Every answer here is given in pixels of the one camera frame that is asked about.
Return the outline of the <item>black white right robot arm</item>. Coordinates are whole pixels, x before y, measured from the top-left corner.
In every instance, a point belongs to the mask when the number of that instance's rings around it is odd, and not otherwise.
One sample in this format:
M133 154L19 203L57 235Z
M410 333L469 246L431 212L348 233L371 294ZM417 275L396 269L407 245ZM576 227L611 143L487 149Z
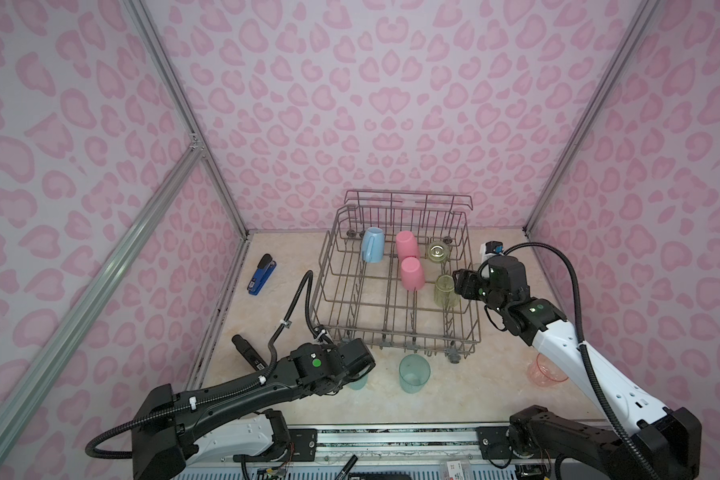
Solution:
M493 254L476 270L452 274L454 291L496 313L503 330L559 368L608 422L600 428L533 405L509 419L507 438L518 456L555 453L611 479L695 479L700 473L702 425L686 408L672 409L604 358L547 299L532 295L522 262Z

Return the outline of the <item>magenta plastic cup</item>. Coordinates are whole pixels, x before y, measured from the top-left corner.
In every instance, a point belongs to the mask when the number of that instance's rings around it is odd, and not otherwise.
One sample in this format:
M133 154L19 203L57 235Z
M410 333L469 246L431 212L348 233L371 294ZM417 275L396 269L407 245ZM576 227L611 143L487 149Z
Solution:
M421 261L414 256L406 257L400 262L400 277L402 286L411 292L420 291L426 283Z

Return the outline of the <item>white blue ceramic mug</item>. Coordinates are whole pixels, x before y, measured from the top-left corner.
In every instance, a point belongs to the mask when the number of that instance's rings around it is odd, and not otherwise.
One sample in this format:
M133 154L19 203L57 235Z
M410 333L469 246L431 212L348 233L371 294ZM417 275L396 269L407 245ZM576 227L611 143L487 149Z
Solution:
M385 234L381 228L370 227L363 235L361 258L366 263L379 263L384 256Z

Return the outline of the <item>pink plastic cup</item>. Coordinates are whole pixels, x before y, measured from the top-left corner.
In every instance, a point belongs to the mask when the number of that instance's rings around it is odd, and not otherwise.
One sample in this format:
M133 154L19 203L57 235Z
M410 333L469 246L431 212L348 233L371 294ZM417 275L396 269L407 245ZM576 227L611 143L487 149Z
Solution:
M400 231L395 236L397 256L400 260L419 258L420 250L416 235L412 231Z

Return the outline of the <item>bright green translucent cup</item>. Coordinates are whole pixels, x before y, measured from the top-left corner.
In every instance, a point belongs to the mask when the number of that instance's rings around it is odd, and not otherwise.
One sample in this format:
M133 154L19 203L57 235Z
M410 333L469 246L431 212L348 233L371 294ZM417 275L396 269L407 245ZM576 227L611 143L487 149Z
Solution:
M438 308L448 310L454 308L458 303L458 295L455 293L454 279L449 274L440 275L434 284L434 302Z

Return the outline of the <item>yellow-green translucent cup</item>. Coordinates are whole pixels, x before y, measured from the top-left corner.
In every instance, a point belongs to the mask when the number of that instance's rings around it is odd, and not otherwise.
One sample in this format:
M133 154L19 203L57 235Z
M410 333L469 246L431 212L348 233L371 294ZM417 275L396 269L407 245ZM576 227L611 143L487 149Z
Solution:
M450 246L444 241L432 241L426 250L426 258L433 263L444 263L449 260L451 253Z

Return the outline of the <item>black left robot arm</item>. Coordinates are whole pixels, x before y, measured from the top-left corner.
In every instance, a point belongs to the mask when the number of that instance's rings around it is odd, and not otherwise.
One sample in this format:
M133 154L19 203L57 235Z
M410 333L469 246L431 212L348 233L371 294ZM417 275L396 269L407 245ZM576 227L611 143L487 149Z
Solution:
M251 373L194 391L156 387L135 416L146 422L131 432L133 477L171 479L199 452L205 434L272 405L338 391L374 366L360 339L339 346L306 343L277 360L265 382Z

